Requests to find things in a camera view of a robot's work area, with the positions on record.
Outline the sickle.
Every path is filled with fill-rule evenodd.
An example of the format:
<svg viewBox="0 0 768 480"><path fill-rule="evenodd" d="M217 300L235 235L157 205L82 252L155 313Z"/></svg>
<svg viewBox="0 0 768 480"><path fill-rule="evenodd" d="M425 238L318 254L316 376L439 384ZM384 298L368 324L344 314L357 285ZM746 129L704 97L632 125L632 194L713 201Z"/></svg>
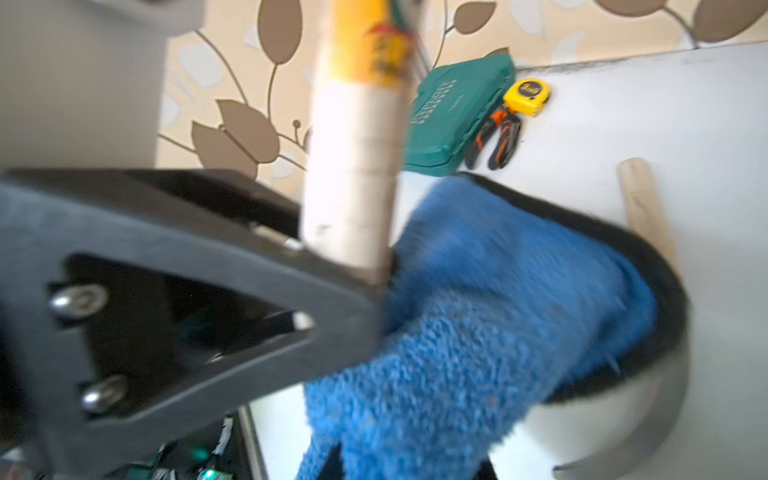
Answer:
<svg viewBox="0 0 768 480"><path fill-rule="evenodd" d="M311 109L300 238L373 285L390 271L419 1L330 1Z"/></svg>
<svg viewBox="0 0 768 480"><path fill-rule="evenodd" d="M581 459L557 465L555 479L620 479L648 463L672 433L688 393L689 300L675 242L667 224L651 166L630 158L617 167L629 225L638 238L626 256L646 276L656 300L653 333L616 361L621 380L650 376L635 425L618 439Z"/></svg>

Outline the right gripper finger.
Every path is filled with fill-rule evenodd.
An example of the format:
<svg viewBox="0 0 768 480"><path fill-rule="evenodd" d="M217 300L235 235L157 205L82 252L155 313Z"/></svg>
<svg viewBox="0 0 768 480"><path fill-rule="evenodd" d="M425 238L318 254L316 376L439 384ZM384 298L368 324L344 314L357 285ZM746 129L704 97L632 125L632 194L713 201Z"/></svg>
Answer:
<svg viewBox="0 0 768 480"><path fill-rule="evenodd" d="M1 174L1 448L96 478L261 396L367 360L382 292L229 170Z"/></svg>

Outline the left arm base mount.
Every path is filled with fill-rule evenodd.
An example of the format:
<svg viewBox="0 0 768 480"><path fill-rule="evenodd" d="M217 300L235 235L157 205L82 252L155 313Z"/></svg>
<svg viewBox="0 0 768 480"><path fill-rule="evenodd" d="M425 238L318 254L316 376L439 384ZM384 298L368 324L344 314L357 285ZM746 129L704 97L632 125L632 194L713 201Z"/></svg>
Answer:
<svg viewBox="0 0 768 480"><path fill-rule="evenodd" d="M109 475L111 479L265 479L252 419L240 408Z"/></svg>

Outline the blue grey microfiber rag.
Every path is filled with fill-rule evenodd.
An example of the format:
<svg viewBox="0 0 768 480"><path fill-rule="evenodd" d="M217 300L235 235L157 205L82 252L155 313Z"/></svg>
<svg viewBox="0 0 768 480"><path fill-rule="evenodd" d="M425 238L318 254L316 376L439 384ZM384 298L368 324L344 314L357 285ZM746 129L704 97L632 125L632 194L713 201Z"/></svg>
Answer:
<svg viewBox="0 0 768 480"><path fill-rule="evenodd" d="M491 447L529 410L627 380L656 300L635 234L460 173L395 245L371 361L310 382L301 479L489 478Z"/></svg>

